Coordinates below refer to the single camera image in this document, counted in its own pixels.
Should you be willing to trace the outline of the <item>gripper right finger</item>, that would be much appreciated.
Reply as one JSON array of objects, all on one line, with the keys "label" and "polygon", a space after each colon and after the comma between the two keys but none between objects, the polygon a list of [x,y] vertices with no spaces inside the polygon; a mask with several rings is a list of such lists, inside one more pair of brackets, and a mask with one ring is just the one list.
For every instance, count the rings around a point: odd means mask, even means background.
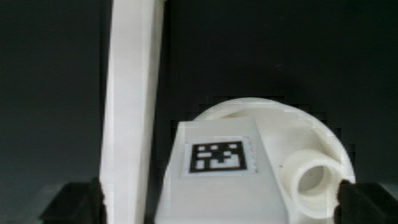
[{"label": "gripper right finger", "polygon": [[398,198],[378,183],[341,182],[334,224],[398,224]]}]

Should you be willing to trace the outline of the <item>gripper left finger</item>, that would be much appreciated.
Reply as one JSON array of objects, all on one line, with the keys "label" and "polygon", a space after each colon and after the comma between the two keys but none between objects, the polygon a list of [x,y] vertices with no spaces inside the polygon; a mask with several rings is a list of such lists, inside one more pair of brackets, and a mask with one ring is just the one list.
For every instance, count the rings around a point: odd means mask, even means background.
[{"label": "gripper left finger", "polygon": [[107,224],[100,179],[69,182],[39,216],[43,224]]}]

